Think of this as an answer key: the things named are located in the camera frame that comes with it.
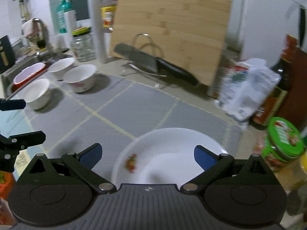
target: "faucet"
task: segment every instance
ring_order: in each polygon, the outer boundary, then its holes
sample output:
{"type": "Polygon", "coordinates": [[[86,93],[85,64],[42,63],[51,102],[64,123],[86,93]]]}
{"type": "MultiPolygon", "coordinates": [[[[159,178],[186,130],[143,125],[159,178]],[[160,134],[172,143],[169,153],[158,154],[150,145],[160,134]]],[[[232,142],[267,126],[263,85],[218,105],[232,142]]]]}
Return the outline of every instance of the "faucet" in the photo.
{"type": "Polygon", "coordinates": [[[41,31],[42,31],[42,34],[43,34],[43,38],[44,38],[44,41],[45,41],[45,44],[46,44],[46,48],[47,50],[44,52],[44,53],[40,53],[39,51],[36,53],[37,56],[40,56],[42,57],[42,55],[53,55],[53,49],[51,47],[51,44],[49,42],[49,32],[48,32],[48,29],[45,25],[45,23],[41,20],[41,19],[38,19],[38,18],[34,18],[33,19],[33,22],[37,22],[40,24],[40,27],[41,27],[41,31]]]}

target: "green pump bottle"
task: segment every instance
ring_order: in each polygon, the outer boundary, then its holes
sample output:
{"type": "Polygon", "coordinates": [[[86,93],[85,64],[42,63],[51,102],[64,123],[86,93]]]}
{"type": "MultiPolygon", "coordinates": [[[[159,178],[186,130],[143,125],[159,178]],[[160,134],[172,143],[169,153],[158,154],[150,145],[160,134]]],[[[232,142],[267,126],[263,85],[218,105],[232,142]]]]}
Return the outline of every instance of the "green pump bottle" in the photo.
{"type": "Polygon", "coordinates": [[[59,32],[67,33],[64,13],[72,10],[72,5],[66,0],[62,0],[62,3],[57,7],[56,11],[59,19],[59,32]]]}

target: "yellow label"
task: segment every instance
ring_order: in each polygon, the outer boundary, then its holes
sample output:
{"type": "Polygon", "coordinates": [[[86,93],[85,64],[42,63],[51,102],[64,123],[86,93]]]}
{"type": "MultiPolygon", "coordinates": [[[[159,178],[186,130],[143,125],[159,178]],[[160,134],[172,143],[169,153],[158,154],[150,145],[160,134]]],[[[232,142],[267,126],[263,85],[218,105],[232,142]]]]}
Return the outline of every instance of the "yellow label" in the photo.
{"type": "Polygon", "coordinates": [[[115,11],[116,11],[116,6],[101,8],[101,17],[103,21],[103,27],[113,27],[115,11]]]}
{"type": "Polygon", "coordinates": [[[7,67],[9,65],[9,62],[7,60],[7,56],[6,56],[5,52],[1,52],[1,56],[2,56],[2,61],[3,61],[4,65],[7,67]]]}
{"type": "Polygon", "coordinates": [[[0,184],[5,184],[5,177],[3,171],[0,171],[0,184]]]}

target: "paper towel roll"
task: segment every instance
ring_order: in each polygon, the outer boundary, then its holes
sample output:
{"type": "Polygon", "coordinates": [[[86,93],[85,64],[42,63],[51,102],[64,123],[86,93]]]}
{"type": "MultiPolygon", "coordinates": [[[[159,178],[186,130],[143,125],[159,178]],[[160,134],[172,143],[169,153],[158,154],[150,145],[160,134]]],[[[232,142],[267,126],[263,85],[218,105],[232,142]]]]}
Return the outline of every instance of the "paper towel roll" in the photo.
{"type": "Polygon", "coordinates": [[[72,31],[77,29],[77,17],[76,17],[76,11],[71,10],[64,13],[65,18],[65,24],[66,24],[66,30],[68,33],[69,42],[72,42],[73,36],[72,31]]]}
{"type": "Polygon", "coordinates": [[[101,0],[87,0],[87,6],[92,23],[92,32],[93,32],[92,37],[93,37],[96,57],[101,64],[105,64],[107,57],[106,57],[104,34],[102,30],[100,1],[101,0]]]}

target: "glass jar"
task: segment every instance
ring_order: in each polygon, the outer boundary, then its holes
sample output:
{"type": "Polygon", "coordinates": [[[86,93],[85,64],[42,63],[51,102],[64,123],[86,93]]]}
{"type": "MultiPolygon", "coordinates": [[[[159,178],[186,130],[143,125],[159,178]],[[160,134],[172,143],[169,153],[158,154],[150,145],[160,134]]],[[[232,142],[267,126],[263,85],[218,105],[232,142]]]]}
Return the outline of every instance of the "glass jar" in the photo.
{"type": "Polygon", "coordinates": [[[279,172],[298,159],[305,151],[299,131],[289,121],[274,117],[267,127],[267,135],[260,139],[254,153],[265,160],[270,169],[279,172]]]}
{"type": "Polygon", "coordinates": [[[299,159],[275,174],[285,191],[292,191],[307,182],[307,158],[304,153],[299,159]]]}
{"type": "Polygon", "coordinates": [[[90,27],[80,27],[72,32],[72,50],[79,62],[96,59],[90,27]]]}

